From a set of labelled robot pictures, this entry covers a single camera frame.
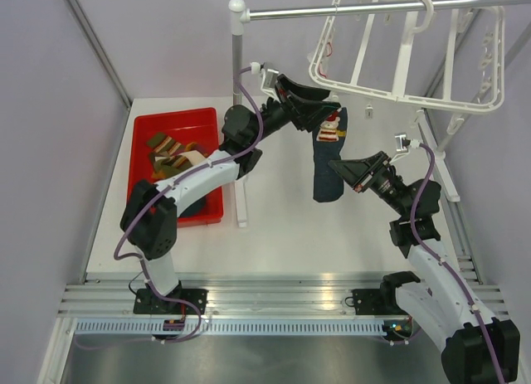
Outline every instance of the white tabletop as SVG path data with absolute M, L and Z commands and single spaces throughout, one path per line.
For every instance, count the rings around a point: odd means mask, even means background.
M 365 119 L 365 101 L 349 96 L 340 102 L 348 109 L 342 158 L 365 158 L 380 150 L 393 155 L 395 133 L 421 138 L 419 130 L 408 123 L 413 108 L 374 101 L 373 119 Z M 113 259 L 123 235 L 119 221 L 126 201 L 134 119 L 143 114 L 213 107 L 221 127 L 230 105 L 229 97 L 134 100 L 87 267 L 89 277 L 105 279 L 139 272 L 135 258 Z M 389 222 L 396 220 L 397 214 L 373 192 L 357 194 L 346 187 L 336 202 L 319 204 L 312 199 L 314 165 L 309 134 L 288 125 L 259 148 L 264 155 L 246 182 L 249 226 L 238 228 L 233 186 L 225 186 L 221 223 L 178 229 L 178 242 L 172 248 L 177 272 L 236 277 L 412 269 L 389 235 Z M 396 167 L 405 183 L 413 182 L 426 175 L 427 156 L 413 151 Z M 433 218 L 449 254 L 455 256 L 443 212 Z M 126 243 L 121 252 L 133 250 Z

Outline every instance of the white drying rack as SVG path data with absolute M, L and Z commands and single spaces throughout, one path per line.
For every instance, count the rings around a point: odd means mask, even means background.
M 325 7 L 299 7 L 286 9 L 268 9 L 251 11 L 246 7 L 243 0 L 231 0 L 229 2 L 229 9 L 231 11 L 231 33 L 232 33 L 232 75 L 235 79 L 241 80 L 240 70 L 242 68 L 242 47 L 243 47 L 243 33 L 244 24 L 251 21 L 270 20 L 270 19 L 288 19 L 293 17 L 327 17 L 324 30 L 319 40 L 318 48 L 314 53 L 314 58 L 310 63 L 309 72 L 314 78 L 315 82 L 322 85 L 324 88 L 348 92 L 358 95 L 369 95 L 371 98 L 380 98 L 383 100 L 392 100 L 398 103 L 406 103 L 419 107 L 415 123 L 421 128 L 424 133 L 426 142 L 433 149 L 437 149 L 436 141 L 431 131 L 430 126 L 426 121 L 424 111 L 420 108 L 434 108 L 443 109 L 455 112 L 452 121 L 457 121 L 460 114 L 485 114 L 498 107 L 504 101 L 504 9 L 502 6 L 531 4 L 531 0 L 370 0 L 368 3 L 361 3 L 356 5 L 340 5 L 341 0 L 334 0 L 334 5 Z M 459 102 L 451 99 L 451 83 L 454 66 L 454 51 L 455 51 L 455 35 L 460 30 L 466 28 L 468 25 L 467 18 L 470 18 L 470 9 L 482 8 L 494 15 L 497 19 L 495 22 L 492 36 L 488 35 L 484 46 L 486 48 L 485 54 L 481 60 L 481 65 L 484 66 L 485 72 L 490 66 L 491 76 L 484 79 L 484 84 L 480 87 L 480 92 L 471 102 Z M 448 45 L 446 48 L 446 70 L 443 98 L 434 99 L 426 98 L 419 95 L 406 95 L 405 88 L 407 83 L 407 73 L 409 72 L 409 62 L 411 58 L 411 48 L 414 41 L 414 36 L 418 32 L 425 31 L 430 24 L 430 19 L 433 17 L 433 12 L 437 10 L 454 10 L 451 15 L 451 26 L 448 36 Z M 461 15 L 459 10 L 466 10 Z M 419 11 L 426 11 L 425 22 L 417 27 L 417 13 Z M 404 24 L 404 33 L 402 37 L 402 46 L 398 53 L 397 68 L 395 71 L 395 80 L 393 81 L 393 88 L 391 92 L 384 90 L 367 89 L 357 86 L 357 70 L 361 70 L 363 63 L 363 54 L 358 53 L 358 59 L 354 63 L 354 71 L 351 81 L 349 83 L 340 84 L 338 81 L 324 78 L 319 73 L 319 64 L 322 64 L 326 58 L 325 50 L 332 34 L 334 19 L 339 15 L 363 15 L 367 14 L 373 17 L 376 13 L 393 13 L 393 12 L 407 12 L 406 22 Z M 371 27 L 366 25 L 365 35 L 370 37 Z M 486 103 L 482 103 L 487 91 L 492 90 L 492 99 Z M 233 88 L 233 104 L 241 104 L 241 92 L 234 85 Z M 455 123 L 452 134 L 459 129 L 459 123 Z M 450 174 L 444 162 L 444 152 L 437 150 L 436 170 L 439 173 L 442 181 L 442 186 L 446 194 L 446 198 L 450 202 L 458 202 L 460 200 L 455 186 L 451 180 Z M 236 216 L 239 226 L 247 225 L 247 210 L 246 210 L 246 190 L 245 183 L 236 181 Z

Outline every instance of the white vent grille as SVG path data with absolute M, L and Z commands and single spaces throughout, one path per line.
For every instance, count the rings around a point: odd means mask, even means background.
M 188 317 L 183 333 L 195 329 L 197 319 Z M 211 335 L 241 336 L 381 336 L 384 334 L 382 320 L 250 320 L 220 319 L 204 320 L 200 332 Z M 78 334 L 168 334 L 163 330 L 162 319 L 79 319 Z

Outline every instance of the red tray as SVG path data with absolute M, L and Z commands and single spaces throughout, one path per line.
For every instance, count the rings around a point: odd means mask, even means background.
M 129 164 L 129 184 L 127 198 L 133 186 L 141 179 L 151 183 L 153 166 L 149 161 L 151 149 L 146 144 L 156 133 L 163 132 L 180 143 L 197 142 L 210 154 L 219 146 L 217 140 L 217 115 L 214 108 L 185 110 L 162 114 L 139 116 L 134 120 L 131 161 Z M 179 218 L 179 226 L 215 224 L 223 217 L 222 189 L 207 194 L 207 205 L 195 216 Z

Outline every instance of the aluminum rail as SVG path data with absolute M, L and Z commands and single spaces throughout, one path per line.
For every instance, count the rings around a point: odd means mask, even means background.
M 531 4 L 531 0 L 432 0 L 436 10 L 456 8 L 482 8 L 504 5 Z M 292 17 L 327 17 L 330 15 L 353 15 L 364 13 L 389 13 L 400 11 L 425 11 L 426 6 L 420 1 L 371 2 L 367 4 L 301 7 L 286 9 L 250 10 L 251 21 L 266 19 L 289 19 Z

